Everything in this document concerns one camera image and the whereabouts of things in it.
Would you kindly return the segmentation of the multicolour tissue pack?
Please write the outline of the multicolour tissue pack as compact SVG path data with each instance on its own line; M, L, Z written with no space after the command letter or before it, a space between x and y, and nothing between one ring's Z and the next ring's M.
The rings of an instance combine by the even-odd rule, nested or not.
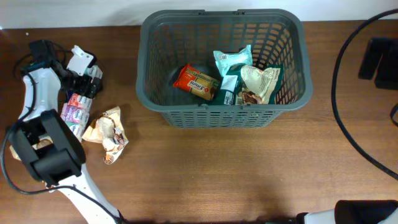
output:
M97 65L87 68L84 75L89 75L92 78L103 77L103 72ZM72 91L68 92L67 102L63 104L61 119L66 123L68 128L81 142L83 133L90 117L90 108L93 99L87 98L85 95L79 95Z

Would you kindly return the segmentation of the orange spaghetti packet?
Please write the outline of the orange spaghetti packet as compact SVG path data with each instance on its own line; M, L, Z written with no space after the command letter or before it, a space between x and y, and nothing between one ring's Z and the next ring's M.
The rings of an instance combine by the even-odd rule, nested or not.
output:
M211 101L220 85L220 81L195 69L190 64L184 66L173 87L190 92L204 100Z

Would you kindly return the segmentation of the light teal small packet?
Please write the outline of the light teal small packet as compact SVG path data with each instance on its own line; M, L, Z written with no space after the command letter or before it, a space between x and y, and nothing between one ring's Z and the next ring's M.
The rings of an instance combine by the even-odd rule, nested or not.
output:
M251 45L245 46L238 53L223 53L219 50L213 52L216 67L222 77L224 77L232 66L245 64L252 65Z

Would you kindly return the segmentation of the green coffee bean bag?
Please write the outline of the green coffee bean bag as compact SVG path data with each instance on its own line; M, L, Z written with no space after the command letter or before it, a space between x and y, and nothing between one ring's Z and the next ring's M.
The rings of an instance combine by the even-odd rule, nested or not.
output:
M212 105L268 105L275 103L284 77L281 65L259 68L238 64L223 77Z

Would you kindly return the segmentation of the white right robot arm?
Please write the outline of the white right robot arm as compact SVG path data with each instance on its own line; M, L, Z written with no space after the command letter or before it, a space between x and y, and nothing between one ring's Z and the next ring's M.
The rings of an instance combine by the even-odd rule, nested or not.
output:
M351 43L352 38L348 38L343 44L335 63L331 87L331 105L335 120L343 135L349 143L362 155L368 162L378 169L397 179L397 173L381 164L371 157L353 139L352 135L345 128L336 104L336 83L341 59L345 50ZM397 201L396 200L340 200L331 210L313 213L299 213L295 221L301 224L311 223L334 223L334 224L361 224L361 223L397 223Z

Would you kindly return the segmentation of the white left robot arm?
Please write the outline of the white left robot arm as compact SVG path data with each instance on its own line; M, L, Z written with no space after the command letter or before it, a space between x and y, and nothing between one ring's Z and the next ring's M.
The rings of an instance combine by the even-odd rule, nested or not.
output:
M71 59L59 59L58 53L66 50L50 40L33 41L29 48L32 61L19 70L24 107L4 143L11 145L29 174L46 185L44 193L63 193L88 223L125 223L90 177L80 138L58 112L58 94L65 91L68 101L77 102L66 107L82 117L76 121L76 130L82 130L91 102L103 88L96 56L74 46Z

